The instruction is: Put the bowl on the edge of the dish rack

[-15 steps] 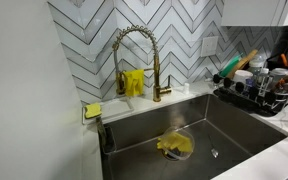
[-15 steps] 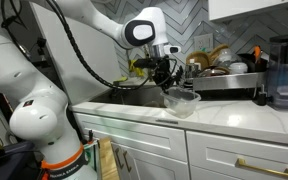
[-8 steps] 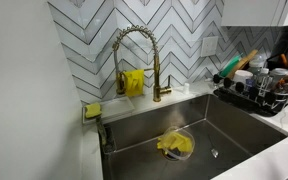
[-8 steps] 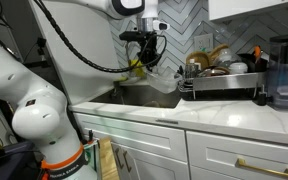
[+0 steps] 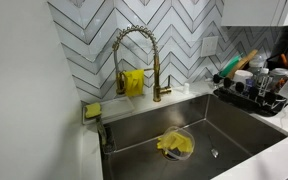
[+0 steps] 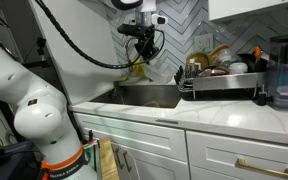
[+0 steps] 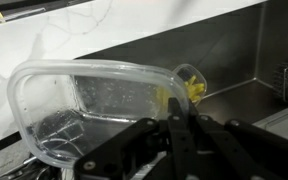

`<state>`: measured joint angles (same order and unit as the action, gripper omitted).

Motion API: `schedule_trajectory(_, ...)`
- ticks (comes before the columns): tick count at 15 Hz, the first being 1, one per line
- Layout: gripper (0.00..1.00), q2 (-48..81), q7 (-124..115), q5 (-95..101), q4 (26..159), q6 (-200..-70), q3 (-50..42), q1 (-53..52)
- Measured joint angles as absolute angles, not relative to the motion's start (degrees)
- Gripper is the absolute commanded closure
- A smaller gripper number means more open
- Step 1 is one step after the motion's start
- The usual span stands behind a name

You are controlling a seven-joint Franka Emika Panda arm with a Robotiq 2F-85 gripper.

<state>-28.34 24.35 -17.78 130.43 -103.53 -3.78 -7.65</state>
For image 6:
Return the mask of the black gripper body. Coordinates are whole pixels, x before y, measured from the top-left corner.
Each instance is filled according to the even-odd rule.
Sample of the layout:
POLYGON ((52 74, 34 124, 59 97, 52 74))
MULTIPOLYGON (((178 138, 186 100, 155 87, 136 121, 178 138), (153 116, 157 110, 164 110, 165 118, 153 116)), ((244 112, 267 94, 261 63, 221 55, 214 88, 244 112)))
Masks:
POLYGON ((135 49, 144 60, 151 60, 157 56, 159 48, 154 43, 155 29, 153 25, 122 24, 117 28, 117 31, 123 35, 137 39, 135 49))

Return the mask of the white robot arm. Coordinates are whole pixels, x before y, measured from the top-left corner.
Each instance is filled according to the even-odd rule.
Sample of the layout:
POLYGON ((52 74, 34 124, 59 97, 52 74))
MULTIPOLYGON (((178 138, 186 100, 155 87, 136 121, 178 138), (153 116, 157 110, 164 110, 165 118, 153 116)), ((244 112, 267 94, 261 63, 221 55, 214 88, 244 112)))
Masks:
POLYGON ((15 61, 1 45, 0 101, 16 107, 15 130, 44 155, 43 180, 97 180, 64 94, 15 61))

